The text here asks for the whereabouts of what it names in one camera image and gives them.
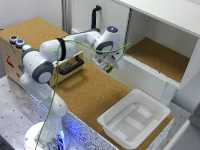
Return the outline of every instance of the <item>green cable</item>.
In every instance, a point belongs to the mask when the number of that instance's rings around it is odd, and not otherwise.
[[[124,54],[126,53],[126,51],[127,51],[127,50],[130,48],[130,46],[131,46],[131,43],[128,43],[128,44],[126,44],[126,45],[120,47],[119,49],[115,49],[115,50],[112,50],[112,51],[99,51],[99,50],[93,49],[93,48],[91,48],[91,47],[89,47],[89,46],[87,46],[87,45],[85,45],[85,44],[83,44],[83,43],[80,43],[80,42],[78,42],[78,41],[66,40],[65,42],[77,43],[77,44],[80,44],[80,45],[82,45],[82,46],[84,46],[84,47],[90,49],[90,50],[93,50],[93,51],[99,52],[99,53],[112,53],[112,52],[116,52],[116,51],[119,51],[119,50],[121,50],[121,49],[123,49],[123,48],[128,47],[128,48],[126,48],[126,49],[124,50],[123,54],[119,57],[119,59],[115,62],[115,64],[114,64],[113,66],[115,66],[115,65],[118,63],[118,61],[124,56]],[[56,60],[56,61],[57,61],[57,64],[58,64],[58,53],[59,53],[60,46],[61,46],[61,44],[59,44],[59,45],[58,45],[58,48],[57,48],[57,57],[56,57],[56,59],[57,59],[57,60]],[[48,114],[47,114],[47,116],[46,116],[46,119],[45,119],[45,121],[44,121],[44,124],[43,124],[43,126],[42,126],[42,128],[41,128],[41,130],[40,130],[40,134],[39,134],[38,139],[37,139],[37,143],[36,143],[35,150],[37,149],[38,142],[39,142],[39,139],[40,139],[42,130],[43,130],[44,125],[45,125],[45,123],[46,123],[46,121],[47,121],[47,119],[48,119],[48,117],[49,117],[49,114],[50,114],[50,111],[51,111],[51,108],[52,108],[52,105],[53,105],[53,100],[54,100],[54,97],[55,97],[55,94],[56,94],[56,90],[57,90],[57,86],[58,86],[58,75],[59,75],[59,73],[58,73],[58,72],[59,72],[59,71],[58,71],[58,65],[56,66],[56,71],[57,71],[57,72],[56,72],[56,75],[57,75],[57,77],[56,77],[56,86],[55,86],[55,88],[54,88],[54,93],[53,93],[53,97],[52,97],[52,100],[51,100],[51,105],[50,105]]]

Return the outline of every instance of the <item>black handle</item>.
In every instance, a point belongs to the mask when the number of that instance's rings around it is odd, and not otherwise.
[[[97,11],[99,11],[99,10],[101,10],[101,7],[100,6],[96,6],[96,8],[94,8],[93,10],[92,10],[92,25],[91,25],[91,29],[97,29],[96,28],[96,12]]]
[[[76,56],[76,61],[78,62],[77,64],[68,68],[60,69],[60,67],[58,67],[59,73],[62,75],[66,75],[84,64],[84,61],[81,58],[79,58],[79,56]]]

